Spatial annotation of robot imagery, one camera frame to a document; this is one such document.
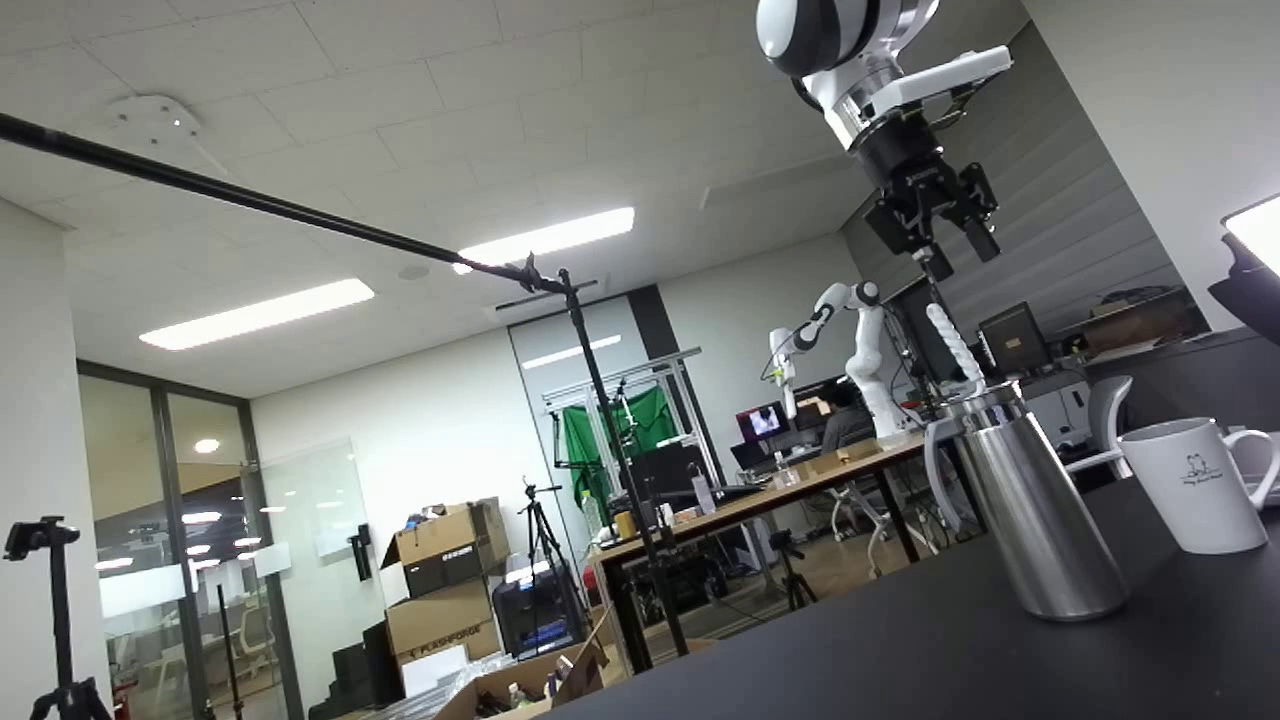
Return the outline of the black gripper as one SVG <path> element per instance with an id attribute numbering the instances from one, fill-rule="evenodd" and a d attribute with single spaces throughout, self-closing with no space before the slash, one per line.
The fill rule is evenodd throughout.
<path id="1" fill-rule="evenodd" d="M 872 232 L 891 252 L 909 252 L 929 278 L 949 278 L 958 270 L 935 245 L 935 216 L 961 226 L 980 259 L 1001 256 L 993 226 L 997 193 L 985 166 L 953 166 L 929 120 L 895 116 L 862 140 L 857 157 L 878 185 L 878 203 L 867 213 Z"/>

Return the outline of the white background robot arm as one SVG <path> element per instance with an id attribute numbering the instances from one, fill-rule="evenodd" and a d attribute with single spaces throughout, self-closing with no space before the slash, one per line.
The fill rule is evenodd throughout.
<path id="1" fill-rule="evenodd" d="M 935 245 L 935 216 L 961 226 L 980 259 L 1001 252 L 993 236 L 997 193 L 989 173 L 980 164 L 953 166 L 929 120 L 885 120 L 857 140 L 857 152 L 878 179 L 867 226 L 895 256 L 913 256 L 934 278 L 944 278 L 953 263 Z M 882 438 L 903 438 L 909 416 L 882 380 L 885 304 L 872 278 L 827 282 L 795 329 L 770 332 L 770 380 L 781 393 L 783 416 L 795 416 L 795 355 L 816 346 L 841 310 L 857 314 L 857 346 L 841 377 L 862 393 L 872 433 Z"/>

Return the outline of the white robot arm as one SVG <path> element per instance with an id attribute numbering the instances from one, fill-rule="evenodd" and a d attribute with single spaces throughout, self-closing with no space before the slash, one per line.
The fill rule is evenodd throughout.
<path id="1" fill-rule="evenodd" d="M 929 0 L 758 0 L 763 59 L 795 81 L 899 46 Z"/>

